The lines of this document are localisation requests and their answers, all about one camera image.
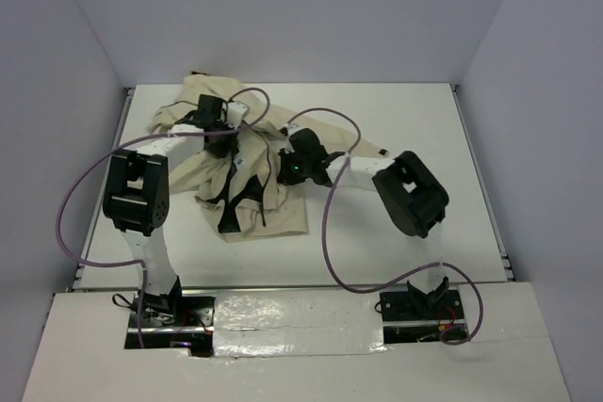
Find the beige jacket black lining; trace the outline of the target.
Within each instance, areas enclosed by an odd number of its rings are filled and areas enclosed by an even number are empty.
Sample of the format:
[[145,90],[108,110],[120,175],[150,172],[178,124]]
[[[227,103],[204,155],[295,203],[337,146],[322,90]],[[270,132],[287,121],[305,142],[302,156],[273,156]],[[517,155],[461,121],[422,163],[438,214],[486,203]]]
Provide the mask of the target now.
[[184,78],[175,102],[155,112],[149,131],[170,131],[202,95],[235,98],[247,105],[246,121],[254,127],[236,137],[225,157],[201,151],[171,169],[171,193],[193,192],[207,223],[226,242],[307,233],[302,188],[277,182],[278,152],[285,143],[280,130],[294,118],[294,111],[266,105],[234,78],[193,73]]

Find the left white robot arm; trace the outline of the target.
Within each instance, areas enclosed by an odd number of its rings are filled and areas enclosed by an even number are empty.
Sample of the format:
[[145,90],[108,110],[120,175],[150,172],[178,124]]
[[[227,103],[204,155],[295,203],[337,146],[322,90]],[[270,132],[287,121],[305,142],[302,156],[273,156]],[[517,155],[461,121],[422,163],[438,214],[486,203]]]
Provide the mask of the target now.
[[249,108],[202,95],[197,107],[137,149],[119,149],[109,160],[103,213],[142,262],[138,300],[163,325],[184,315],[182,286],[167,251],[163,225],[170,211],[170,173],[202,151],[225,156]]

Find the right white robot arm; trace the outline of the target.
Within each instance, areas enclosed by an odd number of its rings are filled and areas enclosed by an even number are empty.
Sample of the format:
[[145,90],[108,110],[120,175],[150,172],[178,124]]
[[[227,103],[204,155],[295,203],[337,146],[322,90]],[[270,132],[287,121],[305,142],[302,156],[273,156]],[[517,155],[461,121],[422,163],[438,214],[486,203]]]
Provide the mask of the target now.
[[405,151],[394,158],[353,157],[350,151],[327,152],[318,135],[309,128],[288,124],[281,132],[286,146],[279,151],[277,182],[293,186],[311,181],[328,189],[320,226],[322,256],[333,280],[346,291],[370,292],[344,283],[329,255],[328,220],[339,187],[376,193],[394,226],[407,237],[424,240],[443,222],[449,204],[448,192],[417,154]]

